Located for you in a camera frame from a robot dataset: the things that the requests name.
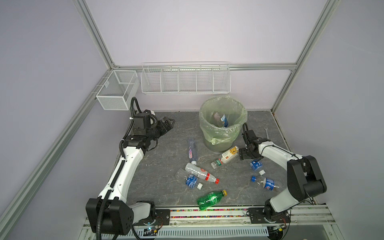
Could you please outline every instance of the vent grille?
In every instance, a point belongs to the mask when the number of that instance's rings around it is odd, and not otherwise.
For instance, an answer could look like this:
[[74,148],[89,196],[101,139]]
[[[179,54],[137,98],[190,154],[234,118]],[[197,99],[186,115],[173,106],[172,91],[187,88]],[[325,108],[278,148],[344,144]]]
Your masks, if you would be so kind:
[[[139,228],[137,234],[143,237],[143,228]],[[111,234],[102,234],[103,239],[112,239]],[[250,227],[177,227],[162,228],[159,230],[155,238],[222,238],[222,237],[266,237],[268,235],[267,227],[250,226]],[[132,231],[126,236],[119,236],[118,239],[134,239]]]

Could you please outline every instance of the white wall panel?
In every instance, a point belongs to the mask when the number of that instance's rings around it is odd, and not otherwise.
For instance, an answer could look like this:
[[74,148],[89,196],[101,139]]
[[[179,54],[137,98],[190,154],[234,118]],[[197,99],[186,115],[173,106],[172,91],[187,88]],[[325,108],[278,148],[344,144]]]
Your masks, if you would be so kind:
[[71,0],[0,1],[0,214],[106,71]]
[[[239,100],[247,109],[271,109],[289,70],[232,71],[229,95]],[[214,95],[144,95],[141,87],[136,97],[141,108],[150,110],[198,110],[201,104]]]
[[341,1],[276,115],[347,240],[383,239],[384,2]]
[[295,62],[326,0],[87,0],[116,65]]
[[128,124],[128,111],[94,105],[8,240],[78,239],[85,205],[108,182]]

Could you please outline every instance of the wire basket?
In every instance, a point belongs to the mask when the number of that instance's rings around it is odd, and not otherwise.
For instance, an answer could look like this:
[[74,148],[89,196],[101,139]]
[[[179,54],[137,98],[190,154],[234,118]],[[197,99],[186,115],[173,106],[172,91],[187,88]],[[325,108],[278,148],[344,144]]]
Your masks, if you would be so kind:
[[105,110],[129,110],[139,85],[136,71],[113,70],[96,97]]
[[144,94],[227,94],[231,92],[229,63],[143,63]]

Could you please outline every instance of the plastic bin liner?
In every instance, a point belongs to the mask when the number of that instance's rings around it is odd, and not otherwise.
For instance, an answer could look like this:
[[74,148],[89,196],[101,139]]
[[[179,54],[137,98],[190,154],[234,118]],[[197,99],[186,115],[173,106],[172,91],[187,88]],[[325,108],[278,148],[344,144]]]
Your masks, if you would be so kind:
[[[217,127],[212,124],[213,122],[210,122],[212,121],[212,114],[216,111],[225,114],[228,127]],[[248,113],[245,107],[233,97],[212,97],[200,107],[200,128],[206,141],[212,145],[232,143],[239,135],[242,125],[247,121],[247,117]]]

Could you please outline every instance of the wrench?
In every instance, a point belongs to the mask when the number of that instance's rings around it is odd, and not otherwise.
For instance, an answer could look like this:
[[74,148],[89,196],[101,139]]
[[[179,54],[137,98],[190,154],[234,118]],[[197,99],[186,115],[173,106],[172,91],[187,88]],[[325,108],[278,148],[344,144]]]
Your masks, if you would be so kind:
[[268,136],[268,128],[265,127],[264,130],[265,130],[266,138],[269,139],[269,136]]

